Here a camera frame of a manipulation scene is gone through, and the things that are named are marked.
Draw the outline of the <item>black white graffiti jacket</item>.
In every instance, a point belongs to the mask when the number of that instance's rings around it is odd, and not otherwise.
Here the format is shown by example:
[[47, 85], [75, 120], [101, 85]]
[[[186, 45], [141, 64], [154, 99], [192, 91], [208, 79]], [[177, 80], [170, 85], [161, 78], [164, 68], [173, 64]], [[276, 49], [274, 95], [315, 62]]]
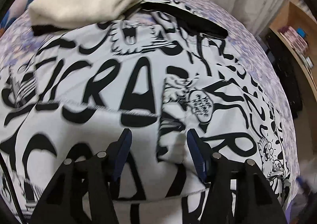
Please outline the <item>black white graffiti jacket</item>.
[[[1, 223], [286, 223], [281, 111], [217, 24], [173, 1], [153, 24], [53, 35], [1, 70]], [[109, 144], [129, 128], [121, 176]], [[187, 146], [212, 149], [211, 180]]]

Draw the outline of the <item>purple cat print blanket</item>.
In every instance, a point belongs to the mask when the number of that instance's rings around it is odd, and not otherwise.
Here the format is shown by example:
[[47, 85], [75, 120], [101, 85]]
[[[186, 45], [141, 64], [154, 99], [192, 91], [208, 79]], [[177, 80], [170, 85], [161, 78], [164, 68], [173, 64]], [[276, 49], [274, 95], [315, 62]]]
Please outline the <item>purple cat print blanket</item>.
[[[225, 9], [210, 0], [177, 1], [185, 3], [201, 16], [228, 30], [228, 40], [237, 51], [240, 63], [264, 87], [265, 94], [281, 111], [288, 141], [295, 141], [296, 132], [286, 94], [255, 37]], [[1, 69], [16, 63], [26, 63], [50, 37], [49, 34], [34, 37], [28, 14], [24, 12], [1, 37]]]

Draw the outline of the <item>black folded garment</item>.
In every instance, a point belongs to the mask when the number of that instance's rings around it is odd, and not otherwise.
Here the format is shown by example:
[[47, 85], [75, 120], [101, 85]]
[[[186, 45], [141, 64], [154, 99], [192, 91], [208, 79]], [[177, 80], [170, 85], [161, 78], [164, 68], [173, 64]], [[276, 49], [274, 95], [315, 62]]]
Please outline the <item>black folded garment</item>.
[[53, 25], [32, 25], [31, 26], [34, 36], [38, 37], [48, 33], [59, 31], [67, 31], [65, 28], [56, 27]]

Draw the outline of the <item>pink drawer boxes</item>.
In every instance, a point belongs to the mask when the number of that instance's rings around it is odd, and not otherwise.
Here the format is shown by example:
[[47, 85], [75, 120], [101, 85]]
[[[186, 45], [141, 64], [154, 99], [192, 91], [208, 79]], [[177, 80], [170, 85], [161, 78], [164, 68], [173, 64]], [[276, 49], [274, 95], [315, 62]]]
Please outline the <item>pink drawer boxes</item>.
[[308, 50], [307, 42], [297, 33], [292, 26], [284, 26], [278, 30], [282, 37], [299, 53], [304, 54]]

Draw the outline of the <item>wooden shelf unit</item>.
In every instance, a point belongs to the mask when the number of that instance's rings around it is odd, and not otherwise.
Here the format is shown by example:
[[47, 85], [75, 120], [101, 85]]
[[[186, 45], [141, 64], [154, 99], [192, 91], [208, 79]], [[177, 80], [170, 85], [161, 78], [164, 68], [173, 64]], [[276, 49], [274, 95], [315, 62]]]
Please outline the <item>wooden shelf unit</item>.
[[288, 2], [269, 26], [286, 45], [316, 96], [316, 22]]

